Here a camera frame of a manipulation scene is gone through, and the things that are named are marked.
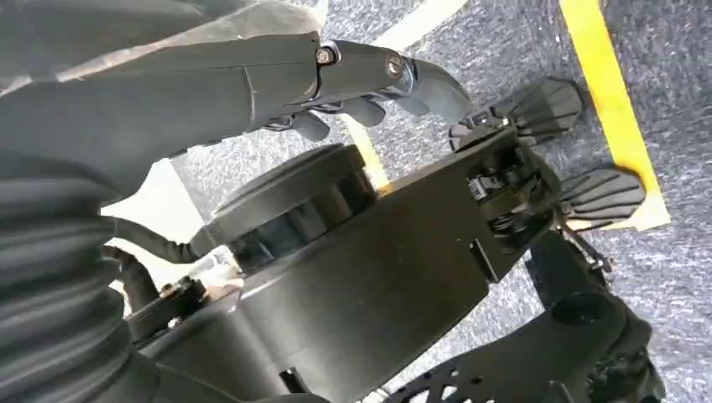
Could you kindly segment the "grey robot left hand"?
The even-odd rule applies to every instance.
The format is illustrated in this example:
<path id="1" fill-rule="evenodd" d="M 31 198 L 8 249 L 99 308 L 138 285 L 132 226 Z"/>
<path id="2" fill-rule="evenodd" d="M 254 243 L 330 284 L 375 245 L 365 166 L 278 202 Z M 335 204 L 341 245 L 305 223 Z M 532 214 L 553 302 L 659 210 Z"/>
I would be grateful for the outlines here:
<path id="1" fill-rule="evenodd" d="M 4 1 L 1 177 L 75 178 L 113 202 L 156 160 L 310 109 L 467 112 L 439 66 L 320 30 L 280 1 Z"/>

